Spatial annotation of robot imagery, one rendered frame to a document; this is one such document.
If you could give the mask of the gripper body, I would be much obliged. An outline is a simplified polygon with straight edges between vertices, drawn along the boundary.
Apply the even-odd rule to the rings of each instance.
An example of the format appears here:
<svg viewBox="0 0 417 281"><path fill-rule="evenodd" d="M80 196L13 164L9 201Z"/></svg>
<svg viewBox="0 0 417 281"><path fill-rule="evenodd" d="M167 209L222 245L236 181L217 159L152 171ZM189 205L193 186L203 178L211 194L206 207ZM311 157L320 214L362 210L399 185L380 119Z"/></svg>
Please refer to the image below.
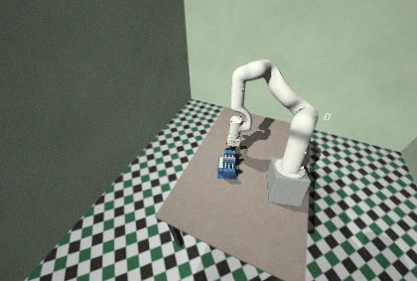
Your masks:
<svg viewBox="0 0 417 281"><path fill-rule="evenodd" d="M232 137L230 137L230 135L228 135L227 145L228 146L239 146L240 145L240 136L238 138L232 138Z"/></svg>

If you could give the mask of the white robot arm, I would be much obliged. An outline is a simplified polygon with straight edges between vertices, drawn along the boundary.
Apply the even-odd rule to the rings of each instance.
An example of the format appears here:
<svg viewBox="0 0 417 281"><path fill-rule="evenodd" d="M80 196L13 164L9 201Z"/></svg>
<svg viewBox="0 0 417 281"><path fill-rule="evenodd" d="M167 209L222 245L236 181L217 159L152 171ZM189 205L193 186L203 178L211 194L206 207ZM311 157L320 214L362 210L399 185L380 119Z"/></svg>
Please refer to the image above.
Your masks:
<svg viewBox="0 0 417 281"><path fill-rule="evenodd" d="M232 116L229 135L238 138L241 131L250 131L252 117L243 105L245 84L247 81L262 77L270 85L269 89L276 99L295 115L290 125L283 159L276 161L275 167L279 173L288 178L300 179L305 176L302 163L317 123L318 112L288 85L276 65L270 60L249 63L233 73L231 109L242 113L245 121L242 121L240 116Z"/></svg>

